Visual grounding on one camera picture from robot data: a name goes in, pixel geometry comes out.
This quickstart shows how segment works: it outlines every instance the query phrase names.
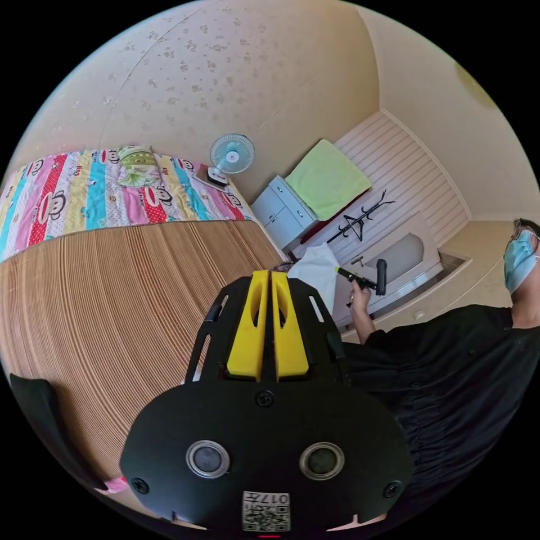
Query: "bed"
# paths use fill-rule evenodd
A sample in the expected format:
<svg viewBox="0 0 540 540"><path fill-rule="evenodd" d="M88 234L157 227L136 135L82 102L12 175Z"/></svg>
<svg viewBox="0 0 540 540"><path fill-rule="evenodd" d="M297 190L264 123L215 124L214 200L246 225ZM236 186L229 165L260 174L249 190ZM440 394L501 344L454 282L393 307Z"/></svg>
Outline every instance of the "bed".
<svg viewBox="0 0 540 540"><path fill-rule="evenodd" d="M234 186L193 184L197 164L155 154L159 175L125 187L118 153L77 154L21 168L2 192L0 356L6 374L54 386L109 480L137 413L182 383L218 291L284 256Z"/></svg>

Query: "green towel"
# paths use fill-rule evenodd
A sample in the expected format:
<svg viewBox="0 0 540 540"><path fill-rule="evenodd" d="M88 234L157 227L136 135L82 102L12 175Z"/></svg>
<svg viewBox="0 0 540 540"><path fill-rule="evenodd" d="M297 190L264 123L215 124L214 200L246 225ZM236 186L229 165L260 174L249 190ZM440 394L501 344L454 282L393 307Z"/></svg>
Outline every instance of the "green towel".
<svg viewBox="0 0 540 540"><path fill-rule="evenodd" d="M369 178L326 139L307 153L285 181L321 221L371 187Z"/></svg>

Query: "black handle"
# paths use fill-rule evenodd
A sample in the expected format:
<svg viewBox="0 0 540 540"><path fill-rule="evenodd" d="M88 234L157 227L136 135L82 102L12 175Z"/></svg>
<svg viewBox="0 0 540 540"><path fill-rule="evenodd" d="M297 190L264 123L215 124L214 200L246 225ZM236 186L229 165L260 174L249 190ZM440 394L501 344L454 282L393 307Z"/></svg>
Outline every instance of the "black handle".
<svg viewBox="0 0 540 540"><path fill-rule="evenodd" d="M377 288L375 294L377 296L386 294L386 261L384 259L377 261Z"/></svg>

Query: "face mask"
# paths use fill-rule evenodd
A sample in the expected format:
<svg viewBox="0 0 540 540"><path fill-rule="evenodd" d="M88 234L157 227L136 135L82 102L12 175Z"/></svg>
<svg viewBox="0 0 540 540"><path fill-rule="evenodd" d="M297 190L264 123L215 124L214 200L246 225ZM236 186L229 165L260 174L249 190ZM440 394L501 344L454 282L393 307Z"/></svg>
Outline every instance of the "face mask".
<svg viewBox="0 0 540 540"><path fill-rule="evenodd" d="M533 234L530 231L522 231L517 238L512 240L505 252L505 285L512 294L533 271L536 259L532 245Z"/></svg>

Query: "white paneled wall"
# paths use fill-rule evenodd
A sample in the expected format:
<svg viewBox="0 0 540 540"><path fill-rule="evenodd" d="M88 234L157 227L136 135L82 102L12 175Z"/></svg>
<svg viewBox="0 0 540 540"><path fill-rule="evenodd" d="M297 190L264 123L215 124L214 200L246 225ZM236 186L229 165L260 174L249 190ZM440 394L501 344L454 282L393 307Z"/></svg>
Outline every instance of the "white paneled wall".
<svg viewBox="0 0 540 540"><path fill-rule="evenodd" d="M468 221L467 210L453 184L431 155L406 130L383 111L378 111L339 139L341 150L371 180L373 189L310 238L294 249L302 257L305 248L320 245L345 226L343 214L353 218L380 200L395 201L375 210L366 220L363 241L354 232L334 240L330 247L340 264L349 262L399 227L410 216L422 212L437 247L442 246Z"/></svg>

